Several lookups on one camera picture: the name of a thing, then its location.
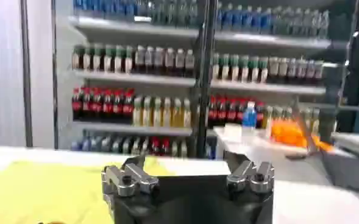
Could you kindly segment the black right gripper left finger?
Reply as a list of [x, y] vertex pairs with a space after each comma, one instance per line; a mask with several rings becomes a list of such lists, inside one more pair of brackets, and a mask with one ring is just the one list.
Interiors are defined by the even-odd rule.
[[136, 191], [155, 196], [160, 191], [159, 179], [143, 170], [145, 154], [127, 158], [118, 166], [105, 166], [101, 172], [102, 193], [133, 197]]

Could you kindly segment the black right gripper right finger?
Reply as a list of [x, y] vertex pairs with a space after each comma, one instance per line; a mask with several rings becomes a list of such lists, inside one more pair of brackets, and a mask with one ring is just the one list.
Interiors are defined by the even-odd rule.
[[256, 194], [268, 194], [274, 188], [274, 166], [269, 162], [256, 165], [245, 155], [226, 151], [224, 154], [231, 174], [227, 176], [227, 186], [231, 192], [241, 192], [249, 188]]

